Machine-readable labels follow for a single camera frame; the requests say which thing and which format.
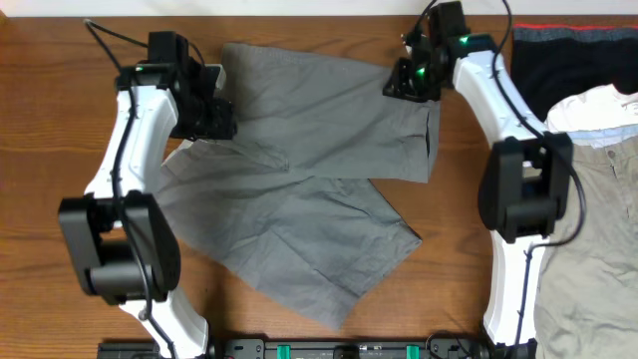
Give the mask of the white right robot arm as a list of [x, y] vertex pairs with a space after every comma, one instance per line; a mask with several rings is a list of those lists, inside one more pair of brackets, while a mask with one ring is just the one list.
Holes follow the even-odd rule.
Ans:
[[489, 144], [478, 190], [493, 255], [485, 347], [493, 358], [528, 357], [537, 344], [533, 309], [542, 257], [558, 244], [555, 225], [566, 213], [570, 184], [579, 181], [572, 140], [531, 111], [490, 35], [413, 32], [403, 43], [408, 55], [397, 61], [384, 95], [424, 103], [449, 86], [470, 105]]

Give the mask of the grey shorts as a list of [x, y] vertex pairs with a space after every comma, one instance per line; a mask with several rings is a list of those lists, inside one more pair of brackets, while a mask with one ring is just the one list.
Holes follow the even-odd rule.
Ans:
[[156, 198], [190, 247], [338, 329], [419, 245], [374, 180], [427, 182], [440, 106], [387, 97], [388, 68], [228, 43], [229, 141], [184, 142]]

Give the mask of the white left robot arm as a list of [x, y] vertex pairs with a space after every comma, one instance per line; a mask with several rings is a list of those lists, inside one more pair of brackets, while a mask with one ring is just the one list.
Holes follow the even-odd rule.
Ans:
[[220, 65], [139, 64], [116, 79], [117, 117], [104, 158], [58, 219], [82, 290], [136, 318], [154, 344], [109, 347], [121, 358], [211, 358], [208, 322], [179, 286], [177, 240], [154, 193], [171, 138], [231, 138], [231, 106], [216, 96]]

